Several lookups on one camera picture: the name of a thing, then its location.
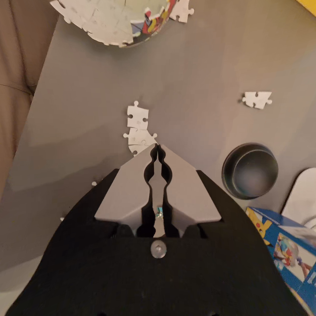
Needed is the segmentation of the white rounded object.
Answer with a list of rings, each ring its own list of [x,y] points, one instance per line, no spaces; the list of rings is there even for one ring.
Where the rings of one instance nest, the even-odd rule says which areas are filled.
[[[308,168],[299,174],[281,214],[316,230],[316,168]]]

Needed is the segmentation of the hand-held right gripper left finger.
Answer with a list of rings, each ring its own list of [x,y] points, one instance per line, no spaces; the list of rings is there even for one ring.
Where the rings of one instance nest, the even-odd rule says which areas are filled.
[[[128,225],[136,232],[141,226],[154,227],[152,187],[158,145],[153,144],[121,166],[105,194],[95,219]]]

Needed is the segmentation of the white loose puzzle piece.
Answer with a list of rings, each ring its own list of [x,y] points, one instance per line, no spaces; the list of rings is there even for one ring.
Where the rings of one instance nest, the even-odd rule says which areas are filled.
[[[272,100],[270,100],[272,92],[245,92],[242,97],[242,102],[248,107],[256,109],[264,109],[266,104],[271,105]]]

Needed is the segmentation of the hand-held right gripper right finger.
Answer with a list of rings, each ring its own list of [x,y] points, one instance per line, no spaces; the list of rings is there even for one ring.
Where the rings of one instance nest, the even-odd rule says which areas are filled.
[[[163,221],[166,237],[178,238],[192,225],[219,222],[218,212],[197,170],[165,145],[158,146],[163,192]]]

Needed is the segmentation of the yellow plastic bin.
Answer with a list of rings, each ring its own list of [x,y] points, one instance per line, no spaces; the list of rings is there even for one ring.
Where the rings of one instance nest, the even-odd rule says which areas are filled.
[[[315,0],[297,0],[306,10],[316,17],[316,1]]]

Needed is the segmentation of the partly built puzzle ball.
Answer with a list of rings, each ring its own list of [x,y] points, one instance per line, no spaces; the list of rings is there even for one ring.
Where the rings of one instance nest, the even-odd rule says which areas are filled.
[[[176,4],[172,0],[55,0],[50,5],[67,23],[104,45],[126,47],[157,34]]]

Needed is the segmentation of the black round ball stand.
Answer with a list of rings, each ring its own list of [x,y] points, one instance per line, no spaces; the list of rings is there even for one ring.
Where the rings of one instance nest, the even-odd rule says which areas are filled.
[[[245,143],[227,155],[222,181],[235,198],[251,200],[269,192],[278,173],[278,162],[269,148],[259,143]]]

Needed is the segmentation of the joined white puzzle pieces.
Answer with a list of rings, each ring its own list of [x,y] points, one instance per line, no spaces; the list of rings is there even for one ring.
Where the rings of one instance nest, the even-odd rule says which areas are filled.
[[[124,133],[123,137],[128,138],[128,147],[134,157],[150,145],[157,144],[156,133],[151,135],[148,130],[137,129],[134,127],[130,128],[128,134]]]

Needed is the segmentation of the blue puzzle box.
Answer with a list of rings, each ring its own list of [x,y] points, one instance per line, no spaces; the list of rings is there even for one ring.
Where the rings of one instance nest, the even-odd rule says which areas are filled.
[[[292,294],[316,315],[315,231],[271,210],[247,207],[246,214]]]

